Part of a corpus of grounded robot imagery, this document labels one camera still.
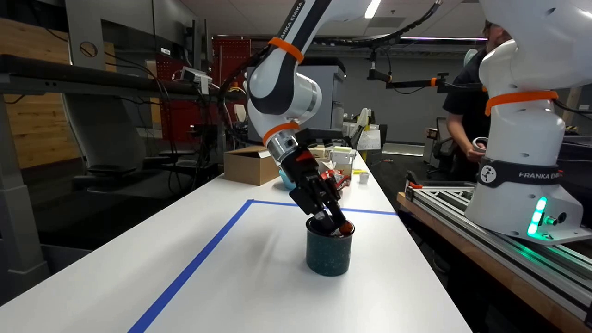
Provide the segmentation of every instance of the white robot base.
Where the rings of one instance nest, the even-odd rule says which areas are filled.
[[[494,232],[538,243],[592,238],[581,227],[583,204],[561,184],[476,184],[466,217]]]

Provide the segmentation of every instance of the ceiling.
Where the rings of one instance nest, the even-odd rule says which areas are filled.
[[[207,19],[213,34],[267,36],[279,31],[296,0],[183,1],[196,16]],[[420,18],[431,3],[433,0],[383,0],[372,19],[363,18],[365,6],[359,6],[359,18],[329,21],[318,34],[374,36],[392,32]],[[483,10],[477,0],[442,0],[439,10],[427,21],[409,31],[407,36],[479,36],[481,25]]]

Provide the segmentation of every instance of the red cabinet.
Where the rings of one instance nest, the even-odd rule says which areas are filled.
[[[213,64],[211,75],[215,84],[222,84],[228,75],[241,68],[252,56],[252,40],[246,36],[215,36],[213,38]],[[183,62],[161,55],[157,58],[159,79],[172,79],[172,73],[181,69]],[[217,103],[189,101],[189,99],[161,99],[163,138],[181,145],[200,143],[200,136],[193,127],[220,123]]]

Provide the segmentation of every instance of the orange ring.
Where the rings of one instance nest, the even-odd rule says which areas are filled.
[[[520,103],[520,101],[533,101],[533,99],[559,99],[555,90],[520,90],[494,95],[487,101],[485,114],[490,116],[492,108],[500,103]]]
[[[283,121],[283,123],[268,129],[268,130],[263,134],[263,143],[267,145],[268,140],[270,140],[276,132],[279,132],[279,130],[296,130],[298,127],[300,127],[300,125],[298,125],[294,119],[292,119],[292,121]]]
[[[287,40],[283,40],[283,38],[279,38],[279,36],[270,38],[268,43],[285,49],[285,51],[287,51],[289,55],[292,55],[298,62],[304,60],[304,53],[302,53],[294,43],[291,43],[291,42],[287,42]]]

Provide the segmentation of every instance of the ceiling light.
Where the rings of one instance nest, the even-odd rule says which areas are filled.
[[[365,18],[372,18],[376,14],[376,8],[379,3],[381,3],[381,0],[372,0],[366,6]]]

